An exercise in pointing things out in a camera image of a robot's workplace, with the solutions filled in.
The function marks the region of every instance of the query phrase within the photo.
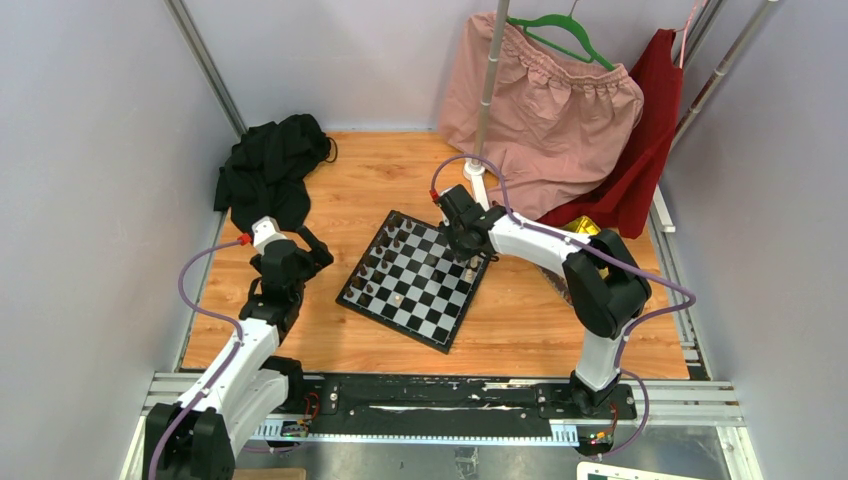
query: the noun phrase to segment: yellow object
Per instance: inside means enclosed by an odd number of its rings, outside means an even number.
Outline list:
[[[588,233],[589,235],[597,235],[601,233],[601,228],[586,215],[577,217],[576,219],[568,222],[568,224],[562,227],[562,229],[574,233]]]

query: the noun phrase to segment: gray wall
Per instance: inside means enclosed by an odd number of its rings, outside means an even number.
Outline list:
[[[759,2],[727,3],[688,98]],[[836,478],[848,466],[848,4],[780,3],[663,184],[707,356],[737,388],[765,478]]]
[[[498,0],[187,0],[248,125],[313,113],[330,129],[436,124],[462,26]],[[567,14],[567,0],[515,0],[510,14]],[[595,49],[631,66],[657,28],[686,23],[691,1],[591,0],[576,18]],[[542,30],[580,51],[570,34]]]
[[[0,71],[0,476],[116,478],[235,135],[162,1],[5,2]]]

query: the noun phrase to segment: wooden table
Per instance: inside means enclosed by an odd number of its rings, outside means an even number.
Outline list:
[[[430,179],[439,162],[456,151],[432,133],[333,137],[338,160],[322,163],[306,179],[312,198],[306,224],[330,247],[335,263],[307,283],[300,319],[278,355],[299,359],[311,371],[566,376],[574,369],[582,325],[536,267],[516,258],[502,257],[486,272],[448,355],[338,306],[336,295],[389,210],[438,223],[440,211],[427,193]],[[461,168],[461,161],[445,168],[438,189],[467,184]],[[221,241],[239,233],[228,222]],[[642,268],[658,273],[649,235],[627,245]],[[254,253],[241,247],[216,256],[203,307],[238,315],[257,276],[247,263]],[[654,286],[647,311],[667,305],[665,290]],[[224,322],[198,315],[183,366],[208,366],[231,331]],[[648,378],[688,378],[671,316],[637,329],[622,365]]]

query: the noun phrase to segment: pink fabric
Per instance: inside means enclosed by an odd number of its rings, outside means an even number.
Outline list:
[[[465,24],[438,131],[471,152],[494,13]],[[642,112],[642,91],[623,65],[561,58],[507,24],[483,155],[504,174],[512,207],[537,219],[601,184]],[[499,189],[489,199],[503,203]]]

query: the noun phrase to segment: red cloth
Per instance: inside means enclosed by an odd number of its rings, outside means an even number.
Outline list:
[[[642,233],[671,149],[683,90],[683,70],[671,60],[674,36],[674,30],[657,31],[630,71],[645,105],[612,173],[598,188],[551,210],[539,222],[562,227],[588,215],[601,227],[617,227],[623,237]]]

